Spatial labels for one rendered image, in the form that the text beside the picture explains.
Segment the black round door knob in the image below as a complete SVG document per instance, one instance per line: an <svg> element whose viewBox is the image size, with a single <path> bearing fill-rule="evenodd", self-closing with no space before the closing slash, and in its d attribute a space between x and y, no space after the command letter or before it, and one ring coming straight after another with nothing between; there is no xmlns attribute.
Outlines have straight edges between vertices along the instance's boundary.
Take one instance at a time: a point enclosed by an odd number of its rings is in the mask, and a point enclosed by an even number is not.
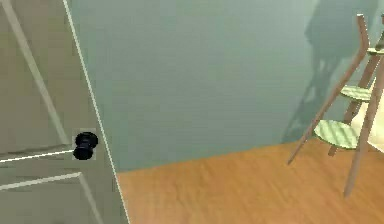
<svg viewBox="0 0 384 224"><path fill-rule="evenodd" d="M98 137L92 132L81 132L76 136L75 144L74 157L77 160L89 160L93 156L94 148L98 145Z"/></svg>

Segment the wooden tripod shelf stand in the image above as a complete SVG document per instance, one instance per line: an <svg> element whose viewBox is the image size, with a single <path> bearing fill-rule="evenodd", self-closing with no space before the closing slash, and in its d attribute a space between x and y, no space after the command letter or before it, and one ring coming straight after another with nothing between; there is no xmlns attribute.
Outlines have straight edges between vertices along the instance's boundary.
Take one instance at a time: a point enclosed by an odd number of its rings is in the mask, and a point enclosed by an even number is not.
<svg viewBox="0 0 384 224"><path fill-rule="evenodd" d="M308 128L291 151L290 165L310 136L330 145L328 155L338 149L354 150L343 196L349 197L355 186L361 160L368 145L374 120L384 93L384 31L376 45L370 45L365 16L356 15L359 32L359 48L351 65L333 88ZM326 120L325 113L338 96L350 99L342 121Z"/></svg>

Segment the beige panelled room door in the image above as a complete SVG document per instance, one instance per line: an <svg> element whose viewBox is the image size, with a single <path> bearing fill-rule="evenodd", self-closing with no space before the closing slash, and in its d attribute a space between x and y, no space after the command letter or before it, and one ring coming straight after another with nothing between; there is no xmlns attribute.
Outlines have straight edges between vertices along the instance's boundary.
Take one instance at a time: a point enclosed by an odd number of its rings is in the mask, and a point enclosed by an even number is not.
<svg viewBox="0 0 384 224"><path fill-rule="evenodd" d="M130 224L70 3L0 0L0 224Z"/></svg>

